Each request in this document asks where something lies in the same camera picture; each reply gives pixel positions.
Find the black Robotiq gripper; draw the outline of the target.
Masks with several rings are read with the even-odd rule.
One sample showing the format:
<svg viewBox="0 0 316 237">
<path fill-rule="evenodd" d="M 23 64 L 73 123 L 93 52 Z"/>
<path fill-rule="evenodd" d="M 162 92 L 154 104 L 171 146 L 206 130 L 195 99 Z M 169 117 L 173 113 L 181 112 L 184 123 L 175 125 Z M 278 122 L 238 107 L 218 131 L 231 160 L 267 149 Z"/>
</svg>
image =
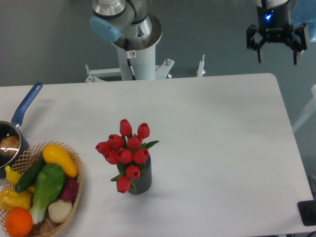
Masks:
<svg viewBox="0 0 316 237">
<path fill-rule="evenodd" d="M 298 26 L 291 24 L 291 4 L 257 4 L 258 24 L 251 24 L 246 30 L 246 47 L 257 53 L 261 63 L 261 49 L 265 43 L 284 43 L 293 51 L 293 64 L 307 50 L 310 40 L 306 23 Z"/>
</svg>

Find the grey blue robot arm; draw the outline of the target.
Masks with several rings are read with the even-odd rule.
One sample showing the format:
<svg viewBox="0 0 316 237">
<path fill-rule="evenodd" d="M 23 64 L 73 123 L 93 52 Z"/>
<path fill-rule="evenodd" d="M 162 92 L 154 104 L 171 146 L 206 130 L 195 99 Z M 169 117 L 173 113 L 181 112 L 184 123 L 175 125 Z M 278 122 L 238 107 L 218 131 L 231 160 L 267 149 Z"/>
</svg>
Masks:
<svg viewBox="0 0 316 237">
<path fill-rule="evenodd" d="M 91 29 L 125 51 L 146 49 L 161 38 L 161 23 L 148 12 L 146 0 L 94 0 L 92 9 Z M 247 28 L 246 47 L 260 57 L 265 43 L 283 43 L 293 50 L 293 61 L 297 62 L 310 41 L 306 23 L 291 23 L 291 2 L 258 0 L 256 10 L 258 25 Z"/>
</svg>

